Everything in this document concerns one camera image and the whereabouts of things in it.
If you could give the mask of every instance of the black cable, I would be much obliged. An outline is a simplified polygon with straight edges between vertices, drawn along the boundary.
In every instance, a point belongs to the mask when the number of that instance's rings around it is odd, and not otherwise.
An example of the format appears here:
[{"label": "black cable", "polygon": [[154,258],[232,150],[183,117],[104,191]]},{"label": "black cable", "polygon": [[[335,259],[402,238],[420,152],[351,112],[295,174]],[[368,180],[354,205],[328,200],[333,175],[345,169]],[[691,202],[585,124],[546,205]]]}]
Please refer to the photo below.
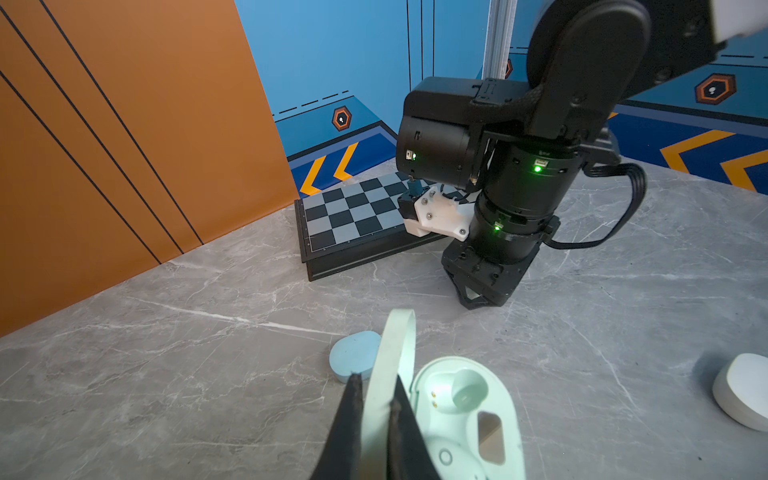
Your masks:
[{"label": "black cable", "polygon": [[556,250],[575,250],[579,248],[597,247],[621,230],[629,219],[632,218],[634,213],[640,207],[640,204],[643,203],[643,198],[645,198],[645,192],[647,190],[647,178],[645,176],[645,171],[643,171],[642,167],[638,164],[602,165],[600,167],[592,167],[589,170],[584,169],[584,174],[593,178],[629,177],[632,184],[632,200],[629,203],[629,207],[627,207],[627,211],[624,212],[624,215],[621,216],[618,223],[614,225],[608,235],[599,240],[578,243],[561,243],[550,238],[544,241],[547,247]]}]

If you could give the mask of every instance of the orange wall panel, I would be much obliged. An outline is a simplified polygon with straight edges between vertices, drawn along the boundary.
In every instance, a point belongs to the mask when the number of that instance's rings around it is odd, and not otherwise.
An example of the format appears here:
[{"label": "orange wall panel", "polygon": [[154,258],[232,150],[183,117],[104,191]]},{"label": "orange wall panel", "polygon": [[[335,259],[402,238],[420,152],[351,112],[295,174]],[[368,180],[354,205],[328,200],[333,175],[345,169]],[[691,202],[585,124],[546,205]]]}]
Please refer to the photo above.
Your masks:
[{"label": "orange wall panel", "polygon": [[0,80],[0,335],[157,265]]},{"label": "orange wall panel", "polygon": [[297,198],[234,3],[0,7],[0,335]]},{"label": "orange wall panel", "polygon": [[203,241],[298,198],[234,2],[46,4]]}]

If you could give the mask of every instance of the light blue round object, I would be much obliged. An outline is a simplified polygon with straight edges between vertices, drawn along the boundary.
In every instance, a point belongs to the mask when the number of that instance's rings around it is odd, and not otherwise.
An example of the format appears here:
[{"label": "light blue round object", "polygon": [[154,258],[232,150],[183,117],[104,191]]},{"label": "light blue round object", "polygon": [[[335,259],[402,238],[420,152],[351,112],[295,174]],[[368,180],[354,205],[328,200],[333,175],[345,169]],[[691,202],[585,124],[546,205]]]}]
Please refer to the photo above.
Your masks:
[{"label": "light blue round object", "polygon": [[382,337],[370,330],[354,333],[336,342],[329,359],[336,378],[346,383],[353,373],[359,373],[363,380],[369,379],[381,342]]}]

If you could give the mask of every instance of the screw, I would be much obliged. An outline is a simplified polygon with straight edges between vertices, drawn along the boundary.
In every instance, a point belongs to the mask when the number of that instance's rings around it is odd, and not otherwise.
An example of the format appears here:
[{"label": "screw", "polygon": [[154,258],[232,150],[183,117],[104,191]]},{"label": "screw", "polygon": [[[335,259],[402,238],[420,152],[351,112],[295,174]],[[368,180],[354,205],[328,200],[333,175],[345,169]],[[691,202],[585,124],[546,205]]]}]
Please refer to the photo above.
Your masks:
[{"label": "screw", "polygon": [[657,84],[664,83],[665,81],[669,80],[672,77],[672,68],[670,67],[664,67],[661,70],[656,72],[656,77],[654,81]]},{"label": "screw", "polygon": [[582,93],[582,92],[578,92],[578,93],[574,94],[573,97],[571,97],[571,103],[574,104],[574,105],[578,105],[578,104],[580,104],[582,101],[584,101],[586,99],[587,99],[587,94]]},{"label": "screw", "polygon": [[703,25],[704,19],[701,17],[696,17],[689,20],[689,22],[685,25],[685,29],[683,30],[683,36],[688,38],[696,36]]}]

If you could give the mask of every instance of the black stripe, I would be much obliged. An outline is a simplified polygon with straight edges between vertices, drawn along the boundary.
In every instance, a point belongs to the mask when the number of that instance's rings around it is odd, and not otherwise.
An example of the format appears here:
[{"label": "black stripe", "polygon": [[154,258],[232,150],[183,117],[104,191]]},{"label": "black stripe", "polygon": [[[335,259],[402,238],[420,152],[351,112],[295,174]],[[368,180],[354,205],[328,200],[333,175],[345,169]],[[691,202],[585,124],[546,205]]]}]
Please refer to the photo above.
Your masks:
[{"label": "black stripe", "polygon": [[719,65],[721,67],[752,67],[752,68],[768,68],[763,65],[735,65],[732,63],[710,63],[710,65]]},{"label": "black stripe", "polygon": [[371,129],[376,128],[376,127],[382,127],[388,134],[392,135],[392,138],[397,140],[397,134],[394,131],[392,131],[392,128],[389,128],[387,126],[387,124],[385,124],[383,121],[379,120],[375,124],[370,124],[370,125],[367,125],[365,127],[358,128],[355,131],[350,131],[349,133],[346,133],[344,135],[341,135],[339,137],[333,138],[333,139],[328,140],[326,142],[323,142],[321,144],[315,145],[314,147],[310,147],[310,148],[307,148],[306,150],[302,150],[302,151],[300,151],[298,153],[290,155],[288,157],[288,161],[289,162],[294,161],[294,160],[296,160],[299,157],[303,157],[304,155],[309,155],[309,154],[311,154],[314,151],[320,150],[321,148],[325,148],[325,147],[328,147],[328,146],[333,145],[335,143],[338,143],[340,141],[344,141],[344,140],[346,140],[349,137],[354,137],[355,135],[361,134],[364,131],[368,131],[368,130],[371,130]]},{"label": "black stripe", "polygon": [[58,146],[61,147],[61,149],[64,151],[64,153],[67,154],[69,159],[72,160],[72,163],[74,163],[74,165],[80,170],[80,172],[85,176],[85,178],[87,178],[88,181],[91,182],[91,185],[93,185],[93,187],[101,195],[101,197],[104,198],[104,200],[106,200],[106,202],[109,204],[109,206],[112,207],[112,210],[114,210],[114,212],[118,215],[118,217],[120,217],[120,220],[123,220],[123,223],[125,223],[125,226],[128,227],[128,229],[133,233],[133,235],[136,236],[136,238],[138,238],[138,240],[141,242],[141,244],[144,245],[144,248],[147,249],[147,252],[149,252],[149,254],[152,256],[152,258],[154,258],[154,260],[157,262],[157,264],[160,265],[160,263],[161,263],[160,260],[152,252],[152,250],[150,250],[149,246],[141,239],[141,237],[139,237],[139,234],[136,233],[136,230],[134,230],[134,228],[128,223],[128,221],[125,220],[125,217],[123,217],[122,214],[118,211],[118,209],[115,208],[115,206],[112,204],[112,202],[109,201],[107,196],[104,195],[104,192],[101,191],[101,188],[99,188],[98,185],[93,181],[93,179],[88,176],[88,174],[85,172],[85,170],[83,170],[83,167],[80,166],[78,161],[75,160],[74,157],[72,157],[72,154],[70,154],[69,151],[64,147],[64,145],[59,141],[59,139],[56,138],[56,135],[53,134],[51,129],[48,128],[48,125],[46,125],[45,122],[42,120],[42,118],[40,118],[40,115],[38,115],[38,113],[35,110],[32,109],[31,105],[29,103],[27,103],[27,101],[24,99],[24,97],[22,97],[22,94],[20,94],[18,92],[18,90],[16,90],[16,87],[14,87],[13,84],[11,83],[11,81],[8,80],[8,77],[5,76],[5,74],[2,72],[2,70],[0,70],[0,77],[2,77],[3,80],[5,80],[5,83],[7,83],[8,86],[13,90],[13,92],[16,94],[16,96],[19,98],[19,100],[24,102],[24,105],[26,105],[27,109],[35,116],[35,118],[38,119],[38,122],[40,122],[40,125],[43,126],[45,131],[47,131],[48,134],[51,135],[51,137],[56,141]]},{"label": "black stripe", "polygon": [[413,89],[411,82],[411,14],[408,13],[408,0],[406,0],[406,31],[408,32],[408,91]]},{"label": "black stripe", "polygon": [[717,120],[736,121],[742,124],[759,125],[768,127],[768,120],[765,118],[745,117],[743,115],[724,114],[719,111],[698,110],[696,108],[673,107],[671,105],[652,104],[646,101],[623,100],[619,102],[622,105],[630,107],[650,108],[651,110],[670,111],[675,114],[695,115],[697,117],[715,118]]},{"label": "black stripe", "polygon": [[134,185],[134,183],[131,181],[131,179],[130,179],[130,178],[128,178],[128,175],[126,175],[125,171],[123,171],[123,168],[120,166],[120,164],[118,163],[118,161],[114,159],[114,157],[112,156],[112,153],[109,151],[109,149],[107,149],[107,146],[106,146],[106,145],[104,145],[104,142],[103,142],[103,141],[101,141],[101,139],[99,138],[99,136],[98,136],[98,135],[96,135],[96,132],[95,132],[95,131],[94,131],[94,129],[91,127],[91,125],[88,123],[88,121],[86,121],[86,120],[85,120],[85,117],[83,117],[83,114],[82,114],[82,113],[80,113],[80,111],[78,110],[78,108],[77,108],[77,107],[75,107],[74,103],[73,103],[73,102],[72,102],[72,100],[69,98],[69,95],[67,95],[67,94],[66,94],[66,92],[64,92],[64,88],[62,88],[62,87],[61,87],[61,85],[60,85],[60,84],[59,84],[59,83],[56,81],[56,78],[54,78],[54,76],[53,76],[53,74],[51,73],[51,71],[50,71],[50,70],[48,70],[48,67],[46,67],[46,66],[45,66],[45,63],[43,63],[43,61],[40,59],[40,57],[38,56],[37,52],[36,52],[36,51],[35,51],[35,50],[32,48],[32,46],[29,44],[29,42],[28,42],[28,41],[27,41],[27,39],[24,37],[24,35],[21,33],[21,31],[19,31],[19,29],[18,29],[18,27],[16,26],[16,24],[15,24],[15,23],[14,23],[14,22],[11,20],[11,17],[9,17],[9,16],[8,16],[8,13],[6,13],[6,12],[5,12],[5,9],[2,7],[2,5],[0,5],[0,12],[2,12],[2,14],[5,16],[5,19],[6,19],[6,20],[8,20],[8,23],[9,23],[9,24],[11,24],[11,26],[13,27],[13,29],[14,29],[14,30],[16,30],[16,34],[17,34],[17,35],[19,36],[19,38],[20,38],[20,39],[21,39],[21,40],[24,42],[24,45],[27,45],[27,49],[28,49],[28,50],[29,50],[29,51],[30,51],[30,52],[31,52],[31,53],[32,53],[32,54],[35,56],[35,59],[38,61],[38,63],[40,64],[40,66],[41,66],[41,67],[43,67],[43,70],[45,70],[45,73],[47,73],[47,74],[48,74],[48,77],[51,79],[51,81],[53,81],[54,85],[56,85],[56,88],[58,88],[58,90],[61,92],[61,94],[62,94],[62,95],[64,95],[64,98],[66,98],[66,99],[67,99],[67,102],[69,102],[69,105],[72,107],[72,109],[74,110],[74,112],[75,112],[76,114],[78,114],[78,117],[80,117],[80,120],[82,120],[82,122],[83,122],[83,123],[85,124],[85,126],[88,128],[88,131],[90,131],[90,132],[91,132],[91,135],[93,135],[93,136],[94,136],[94,138],[96,139],[96,141],[98,142],[98,144],[99,144],[99,145],[101,145],[101,148],[104,150],[104,152],[105,152],[105,153],[107,154],[107,156],[110,158],[110,160],[112,160],[112,163],[114,164],[114,166],[118,168],[118,170],[120,171],[120,173],[121,173],[121,174],[123,174],[123,178],[125,178],[125,180],[128,182],[128,184],[129,184],[129,185],[131,185],[131,188],[133,188],[133,189],[134,189],[134,192],[136,193],[136,195],[138,195],[138,196],[139,196],[139,198],[141,198],[141,201],[142,201],[142,202],[144,202],[144,206],[145,206],[145,207],[146,207],[146,208],[147,208],[147,209],[150,211],[150,213],[152,214],[152,217],[154,217],[154,219],[155,219],[155,220],[156,220],[156,221],[157,221],[157,222],[160,224],[160,226],[163,228],[163,231],[165,231],[165,234],[166,234],[166,235],[168,235],[168,238],[170,238],[170,241],[172,241],[172,242],[174,243],[174,245],[176,246],[176,248],[177,248],[177,249],[179,249],[179,252],[180,252],[180,253],[184,253],[184,251],[181,249],[181,247],[179,247],[179,244],[178,244],[178,243],[176,243],[176,240],[173,238],[173,236],[171,236],[171,234],[170,234],[170,232],[168,231],[168,229],[165,227],[165,225],[163,225],[163,222],[161,222],[161,221],[160,221],[160,218],[158,218],[158,217],[157,217],[157,215],[156,215],[156,213],[154,212],[154,210],[152,210],[152,207],[150,207],[150,206],[149,206],[149,204],[148,204],[148,203],[147,203],[147,201],[144,199],[144,197],[141,195],[141,193],[140,193],[140,192],[139,192],[139,190],[136,188],[136,186]]},{"label": "black stripe", "polygon": [[197,240],[200,242],[200,245],[203,245],[204,244],[203,239],[200,238],[200,235],[198,235],[197,231],[194,229],[194,227],[192,227],[192,223],[187,218],[187,215],[184,214],[184,211],[181,209],[181,206],[176,201],[174,196],[170,193],[170,190],[168,190],[168,187],[165,185],[165,182],[163,182],[163,179],[160,178],[160,174],[157,172],[157,170],[154,169],[154,165],[152,165],[152,163],[149,161],[149,158],[147,158],[147,155],[144,153],[144,150],[142,150],[141,147],[139,146],[139,143],[136,141],[136,138],[134,138],[134,135],[131,133],[130,130],[128,130],[128,126],[123,121],[123,118],[119,115],[118,111],[114,108],[114,105],[112,105],[112,102],[109,101],[109,98],[107,97],[107,94],[105,94],[104,90],[101,89],[101,86],[96,81],[96,78],[91,73],[91,70],[85,65],[85,62],[80,57],[80,54],[74,48],[74,45],[72,44],[72,42],[69,41],[69,37],[67,36],[67,34],[64,33],[64,30],[58,24],[58,22],[56,21],[56,18],[54,18],[54,16],[51,13],[51,11],[48,10],[48,6],[45,4],[45,2],[43,2],[43,0],[40,0],[40,3],[43,5],[43,8],[45,8],[45,11],[48,13],[48,16],[51,17],[51,20],[53,21],[54,25],[56,25],[56,28],[58,29],[59,33],[61,33],[61,36],[64,37],[64,40],[67,42],[67,45],[69,45],[69,48],[72,50],[72,53],[74,53],[74,56],[78,58],[78,61],[80,62],[80,65],[83,66],[83,69],[85,70],[85,72],[88,73],[89,77],[91,77],[91,81],[94,82],[94,85],[96,85],[96,88],[99,90],[99,93],[101,93],[101,96],[103,97],[103,99],[107,102],[107,105],[109,105],[109,108],[112,109],[112,113],[114,113],[114,116],[117,117],[118,121],[120,122],[120,125],[123,126],[123,129],[125,130],[125,133],[127,133],[128,137],[131,138],[131,141],[134,142],[134,145],[136,145],[136,148],[139,150],[139,153],[144,158],[144,161],[147,162],[147,165],[149,165],[149,168],[152,170],[152,173],[157,178],[157,180],[160,182],[160,185],[162,185],[163,188],[165,189],[165,193],[168,194],[170,199],[174,202],[174,205],[176,205],[176,208],[179,210],[179,213],[184,218],[184,221],[187,222],[187,225],[189,225],[190,229],[192,230],[192,233],[194,233],[194,236],[197,237]]},{"label": "black stripe", "polygon": [[435,76],[435,2],[432,0],[432,76]]},{"label": "black stripe", "polygon": [[[320,105],[319,107],[310,108],[310,109],[309,109],[309,110],[307,110],[307,111],[313,111],[313,110],[317,110],[318,108],[327,107],[328,105],[333,105],[333,104],[335,104],[337,101],[345,101],[347,98],[352,98],[352,97],[354,97],[354,96],[355,96],[355,95],[350,95],[349,97],[340,98],[339,100],[334,100],[334,101],[332,101],[332,102],[330,102],[330,103],[327,103],[327,104],[325,104],[325,105]],[[279,120],[276,120],[276,121],[275,121],[275,123],[277,123],[277,122],[281,122],[281,121],[283,121],[283,120],[288,120],[289,118],[298,117],[299,115],[304,115],[304,114],[305,114],[307,111],[303,111],[303,112],[300,112],[300,113],[298,113],[298,114],[295,114],[295,115],[291,115],[290,117],[281,118],[281,119],[279,119]]]},{"label": "black stripe", "polygon": [[424,80],[424,0],[419,2],[419,8],[421,9],[421,23],[422,26],[419,29],[419,33],[422,34],[422,80]]}]

